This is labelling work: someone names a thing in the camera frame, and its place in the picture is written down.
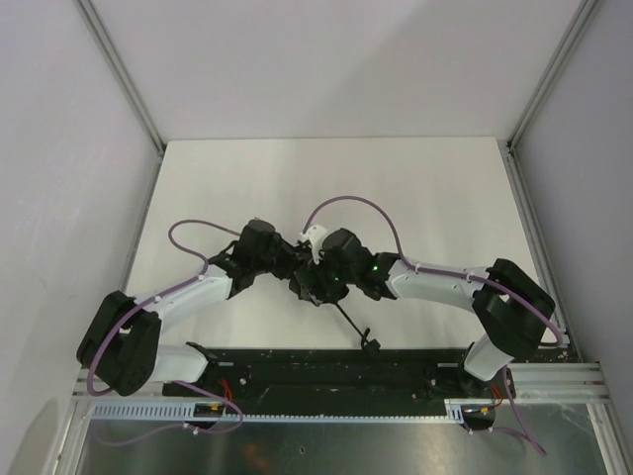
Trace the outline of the black folding umbrella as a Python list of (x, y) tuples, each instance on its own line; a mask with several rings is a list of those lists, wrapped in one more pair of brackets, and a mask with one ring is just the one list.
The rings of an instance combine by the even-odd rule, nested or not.
[(359, 336), (360, 349), (370, 358), (377, 358), (381, 345), (370, 338), (371, 329), (361, 331), (343, 310), (340, 301), (349, 294), (349, 286), (361, 284), (360, 274), (352, 264), (335, 264), (329, 258), (319, 263), (310, 260), (301, 264), (290, 278), (289, 289), (299, 300), (314, 306), (332, 305)]

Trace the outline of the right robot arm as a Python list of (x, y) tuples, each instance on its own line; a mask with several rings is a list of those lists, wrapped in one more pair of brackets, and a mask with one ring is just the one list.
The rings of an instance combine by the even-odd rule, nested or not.
[(316, 306), (335, 305), (350, 287), (375, 301), (415, 299), (475, 315), (484, 334), (467, 350), (459, 379), (473, 391), (515, 359), (534, 354), (556, 308), (554, 300), (514, 262), (458, 268), (411, 262), (398, 253), (371, 252), (351, 231), (302, 237), (306, 255), (289, 288)]

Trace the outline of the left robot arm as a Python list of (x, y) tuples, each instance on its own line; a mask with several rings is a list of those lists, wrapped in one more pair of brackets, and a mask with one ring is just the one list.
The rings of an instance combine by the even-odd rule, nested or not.
[(318, 245), (310, 232), (290, 243), (271, 224), (251, 220), (218, 254), (199, 253), (201, 268), (184, 281), (147, 295), (110, 293), (76, 353), (88, 371), (88, 393), (129, 396), (149, 382), (202, 381), (211, 364), (205, 350), (194, 343), (165, 344), (163, 335), (200, 311), (236, 296), (257, 276), (289, 279), (317, 255)]

